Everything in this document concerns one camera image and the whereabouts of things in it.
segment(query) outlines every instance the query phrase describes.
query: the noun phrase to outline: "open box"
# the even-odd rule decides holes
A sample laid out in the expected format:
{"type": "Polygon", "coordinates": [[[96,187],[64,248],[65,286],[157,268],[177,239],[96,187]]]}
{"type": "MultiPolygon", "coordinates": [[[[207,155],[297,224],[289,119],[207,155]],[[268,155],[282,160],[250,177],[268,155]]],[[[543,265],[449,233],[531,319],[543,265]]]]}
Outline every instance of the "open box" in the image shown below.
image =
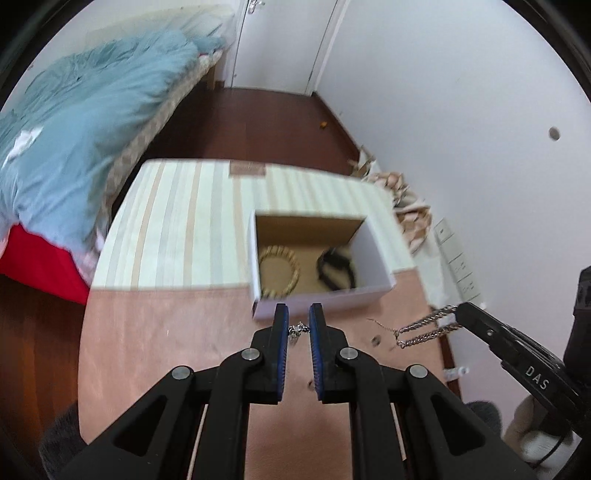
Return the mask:
{"type": "MultiPolygon", "coordinates": [[[[310,305],[321,303],[325,311],[346,310],[377,301],[392,290],[396,280],[384,264],[369,219],[319,216],[279,216],[254,213],[249,226],[252,315],[272,318],[277,303],[285,303],[291,315],[307,314],[310,305]],[[280,299],[261,298],[262,285],[277,291],[289,283],[292,269],[283,258],[267,258],[259,268],[259,254],[271,245],[295,252],[300,279],[293,292],[280,299]],[[318,278],[316,262],[327,249],[337,247],[349,257],[356,288],[331,291],[318,278]]],[[[326,268],[338,285],[348,286],[342,270],[326,268]]]]}

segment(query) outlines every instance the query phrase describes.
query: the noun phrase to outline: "bed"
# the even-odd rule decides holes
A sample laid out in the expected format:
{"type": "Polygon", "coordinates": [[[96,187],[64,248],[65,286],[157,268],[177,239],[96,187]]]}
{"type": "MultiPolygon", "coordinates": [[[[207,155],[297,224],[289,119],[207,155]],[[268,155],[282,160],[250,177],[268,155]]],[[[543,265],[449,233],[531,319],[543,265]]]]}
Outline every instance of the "bed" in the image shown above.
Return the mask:
{"type": "Polygon", "coordinates": [[[233,22],[224,5],[151,12],[88,33],[35,78],[0,118],[1,274],[86,303],[113,202],[233,22]],[[23,132],[38,136],[11,157],[23,132]]]}

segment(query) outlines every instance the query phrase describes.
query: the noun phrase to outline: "black cable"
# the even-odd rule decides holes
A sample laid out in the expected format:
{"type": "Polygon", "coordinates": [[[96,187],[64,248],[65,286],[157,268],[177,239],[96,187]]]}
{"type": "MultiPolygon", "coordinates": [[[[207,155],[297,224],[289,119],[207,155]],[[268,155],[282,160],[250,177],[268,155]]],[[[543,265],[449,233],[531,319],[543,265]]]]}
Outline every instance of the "black cable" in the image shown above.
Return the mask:
{"type": "Polygon", "coordinates": [[[548,458],[550,458],[550,456],[556,451],[558,450],[558,447],[560,445],[562,445],[562,443],[566,440],[566,437],[569,435],[570,432],[565,433],[564,435],[562,435],[562,437],[559,438],[558,442],[556,442],[556,445],[554,445],[552,447],[552,449],[546,453],[543,457],[542,460],[538,460],[536,463],[532,464],[532,468],[533,470],[537,469],[542,463],[544,463],[548,458]]]}

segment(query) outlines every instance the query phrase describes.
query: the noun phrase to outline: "striped tablecloth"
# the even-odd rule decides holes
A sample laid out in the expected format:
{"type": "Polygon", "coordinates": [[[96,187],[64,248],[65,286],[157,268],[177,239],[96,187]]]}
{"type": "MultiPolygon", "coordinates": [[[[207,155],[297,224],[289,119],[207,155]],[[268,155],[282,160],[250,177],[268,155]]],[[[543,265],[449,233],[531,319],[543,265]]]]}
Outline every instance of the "striped tablecloth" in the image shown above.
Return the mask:
{"type": "Polygon", "coordinates": [[[92,288],[209,288],[249,282],[253,211],[369,217],[393,273],[414,268],[384,190],[358,179],[267,165],[230,175],[228,161],[144,164],[109,231],[92,288]]]}

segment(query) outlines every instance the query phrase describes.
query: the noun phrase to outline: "red bed sheet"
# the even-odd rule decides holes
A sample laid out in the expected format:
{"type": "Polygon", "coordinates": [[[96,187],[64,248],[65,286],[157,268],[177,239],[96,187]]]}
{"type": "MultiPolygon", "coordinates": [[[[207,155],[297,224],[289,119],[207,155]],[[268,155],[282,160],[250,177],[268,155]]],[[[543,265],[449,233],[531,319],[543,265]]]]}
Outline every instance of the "red bed sheet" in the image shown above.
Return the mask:
{"type": "Polygon", "coordinates": [[[65,300],[86,305],[89,286],[72,256],[38,235],[14,225],[0,257],[0,273],[65,300]]]}

